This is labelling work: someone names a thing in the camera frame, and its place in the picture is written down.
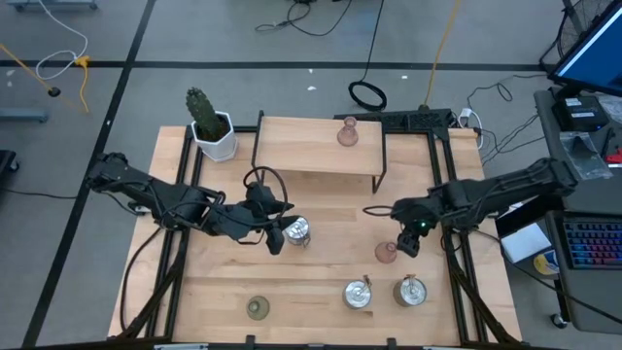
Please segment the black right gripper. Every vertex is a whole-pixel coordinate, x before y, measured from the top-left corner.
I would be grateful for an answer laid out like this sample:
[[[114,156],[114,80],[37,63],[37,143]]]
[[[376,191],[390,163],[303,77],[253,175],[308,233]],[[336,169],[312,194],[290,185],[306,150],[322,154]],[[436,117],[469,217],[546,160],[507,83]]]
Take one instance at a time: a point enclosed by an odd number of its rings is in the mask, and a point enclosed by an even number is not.
[[[411,197],[397,200],[391,209],[390,217],[399,223],[397,249],[411,258],[416,258],[420,250],[420,239],[427,237],[429,231],[438,223],[438,201],[431,197]]]

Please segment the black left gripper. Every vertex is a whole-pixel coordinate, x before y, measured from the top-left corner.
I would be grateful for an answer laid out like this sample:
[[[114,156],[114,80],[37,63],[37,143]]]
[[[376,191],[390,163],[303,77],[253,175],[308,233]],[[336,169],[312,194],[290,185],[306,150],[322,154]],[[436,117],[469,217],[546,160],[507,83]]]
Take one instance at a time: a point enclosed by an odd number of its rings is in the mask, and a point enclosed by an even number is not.
[[[267,234],[269,253],[279,255],[285,243],[281,230],[293,225],[298,215],[283,216],[294,208],[288,201],[278,200],[263,183],[252,182],[246,187],[246,199],[230,206],[226,213],[236,224],[248,230],[263,230]]]

